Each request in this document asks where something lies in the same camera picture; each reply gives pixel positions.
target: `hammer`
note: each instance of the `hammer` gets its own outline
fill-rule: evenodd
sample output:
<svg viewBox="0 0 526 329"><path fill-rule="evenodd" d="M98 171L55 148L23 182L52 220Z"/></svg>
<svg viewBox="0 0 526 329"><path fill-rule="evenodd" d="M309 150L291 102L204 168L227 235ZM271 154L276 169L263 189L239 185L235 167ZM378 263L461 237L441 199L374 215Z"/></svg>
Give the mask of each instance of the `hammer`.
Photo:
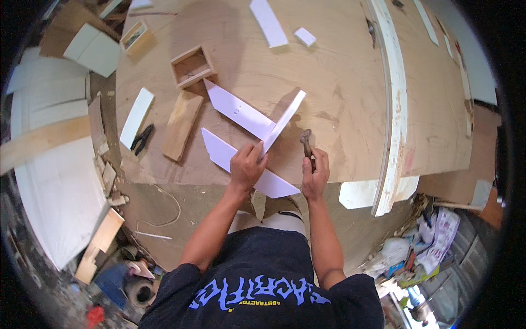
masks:
<svg viewBox="0 0 526 329"><path fill-rule="evenodd" d="M312 150L309 145L311 133L312 131L310 129L304 130L301 135L299 135L299 142L303 144L303 152L305 153L305 157L309 158L312 172L314 173L314 170L316 170L316 160L312 158Z"/></svg>

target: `hand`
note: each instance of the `hand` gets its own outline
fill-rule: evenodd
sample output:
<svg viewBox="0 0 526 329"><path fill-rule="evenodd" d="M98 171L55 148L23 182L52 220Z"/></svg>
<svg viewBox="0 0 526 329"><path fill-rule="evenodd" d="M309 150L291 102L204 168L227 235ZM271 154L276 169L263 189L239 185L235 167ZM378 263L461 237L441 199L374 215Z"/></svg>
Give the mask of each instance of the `hand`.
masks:
<svg viewBox="0 0 526 329"><path fill-rule="evenodd" d="M268 154L257 159L263 150L263 142L246 144L230 160L230 186L242 194L248 194L258 182L268 164Z"/></svg>
<svg viewBox="0 0 526 329"><path fill-rule="evenodd" d="M324 151L312 147L312 154L316 159L316 170L312 173L310 159L303 158L303 183L301 189L307 201L323 199L323 191L329 180L329 156Z"/></svg>

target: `blue graphic print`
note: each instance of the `blue graphic print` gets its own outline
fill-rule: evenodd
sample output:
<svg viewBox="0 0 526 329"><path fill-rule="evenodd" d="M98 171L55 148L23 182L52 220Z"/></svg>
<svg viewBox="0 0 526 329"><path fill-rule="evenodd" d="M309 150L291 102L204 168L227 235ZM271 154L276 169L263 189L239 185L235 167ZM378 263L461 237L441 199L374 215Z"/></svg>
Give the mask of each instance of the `blue graphic print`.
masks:
<svg viewBox="0 0 526 329"><path fill-rule="evenodd" d="M216 279L213 279L203 289L200 289L197 292L196 297L190 304L189 308L196 309L200 306L205 306L206 303L208 303L212 297L215 297L216 295L219 295L217 302L223 311L229 310L230 307L228 305L240 303L243 304L246 303L243 302L244 300L254 300L256 299L255 296L261 294L270 295L273 297L278 297L276 295L278 294L281 296L281 298L283 298L283 300L286 300L289 296L294 296L296 297L298 306L304 303L305 293L310 294L311 303L330 303L330 300L321 296L317 292L312 291L311 288L314 287L314 285L308 283L305 278L301 278L298 280L298 282L294 282L294 280L290 280L289 282L284 277L276 281L275 278L259 275L254 279L254 281L252 281L252 279L248 279L248 289L245 290L245 279L240 277L239 286L233 285L231 287L232 288L229 292L229 285L226 278L223 278L222 287L219 287ZM252 305L259 305L259 302L258 304L255 304L255 302L249 302L248 304L250 303Z"/></svg>

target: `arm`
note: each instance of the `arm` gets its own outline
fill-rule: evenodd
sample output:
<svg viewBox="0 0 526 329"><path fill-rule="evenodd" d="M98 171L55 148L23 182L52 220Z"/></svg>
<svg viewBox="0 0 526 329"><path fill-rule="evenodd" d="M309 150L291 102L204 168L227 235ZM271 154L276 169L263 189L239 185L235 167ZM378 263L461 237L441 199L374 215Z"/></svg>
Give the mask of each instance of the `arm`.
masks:
<svg viewBox="0 0 526 329"><path fill-rule="evenodd" d="M316 158L316 170L312 173L310 159L303 159L302 191L307 199L310 217L310 244L312 264L318 282L323 289L330 289L345 279L343 273L343 251L329 217L323 191L329 179L329 157L327 153L312 148Z"/></svg>
<svg viewBox="0 0 526 329"><path fill-rule="evenodd" d="M263 150L263 142L247 144L230 160L230 183L223 197L199 224L186 244L180 264L194 264L204 273L216 258L234 215L248 198L250 190L257 183L268 164L265 154L257 164L258 155Z"/></svg>

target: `black t-shirt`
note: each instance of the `black t-shirt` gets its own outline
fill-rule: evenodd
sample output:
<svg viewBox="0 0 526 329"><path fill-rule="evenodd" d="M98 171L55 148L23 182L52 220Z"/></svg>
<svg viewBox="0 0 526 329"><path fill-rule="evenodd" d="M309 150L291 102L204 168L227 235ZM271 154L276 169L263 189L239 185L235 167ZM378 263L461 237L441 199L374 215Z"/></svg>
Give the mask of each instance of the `black t-shirt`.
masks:
<svg viewBox="0 0 526 329"><path fill-rule="evenodd" d="M252 227L227 236L212 266L164 275L139 328L384 328L374 280L357 274L314 285L303 235Z"/></svg>

